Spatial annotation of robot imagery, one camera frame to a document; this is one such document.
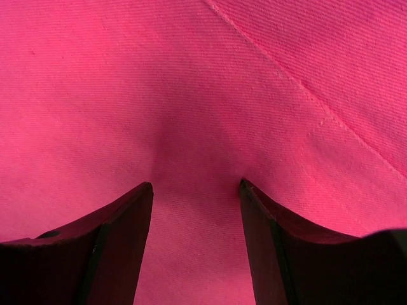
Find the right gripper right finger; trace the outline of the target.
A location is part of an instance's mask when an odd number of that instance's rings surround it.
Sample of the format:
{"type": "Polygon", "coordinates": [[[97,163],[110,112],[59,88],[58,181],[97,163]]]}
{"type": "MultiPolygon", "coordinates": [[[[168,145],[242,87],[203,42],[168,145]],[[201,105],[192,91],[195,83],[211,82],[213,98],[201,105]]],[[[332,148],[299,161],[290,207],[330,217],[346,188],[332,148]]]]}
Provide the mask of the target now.
{"type": "Polygon", "coordinates": [[[364,237],[322,227],[241,180],[257,304],[405,304],[406,230],[364,237]]]}

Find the pink trousers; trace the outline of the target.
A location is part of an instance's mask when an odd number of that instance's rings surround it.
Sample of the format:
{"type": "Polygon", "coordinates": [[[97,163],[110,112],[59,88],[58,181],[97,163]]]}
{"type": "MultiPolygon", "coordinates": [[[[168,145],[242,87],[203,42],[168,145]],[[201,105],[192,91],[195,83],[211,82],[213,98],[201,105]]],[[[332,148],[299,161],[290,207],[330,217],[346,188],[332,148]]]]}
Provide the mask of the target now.
{"type": "Polygon", "coordinates": [[[137,304],[253,304],[238,185],[406,225],[405,1],[2,1],[1,239],[149,181],[137,304]]]}

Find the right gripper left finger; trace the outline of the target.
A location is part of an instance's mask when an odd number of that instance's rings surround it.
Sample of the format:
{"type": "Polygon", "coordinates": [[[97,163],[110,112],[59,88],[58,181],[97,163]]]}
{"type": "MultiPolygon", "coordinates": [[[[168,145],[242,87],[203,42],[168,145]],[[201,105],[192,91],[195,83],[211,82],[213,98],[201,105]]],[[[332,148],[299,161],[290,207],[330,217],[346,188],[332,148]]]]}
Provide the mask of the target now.
{"type": "Polygon", "coordinates": [[[2,304],[132,304],[153,206],[139,184],[37,238],[1,244],[2,304]]]}

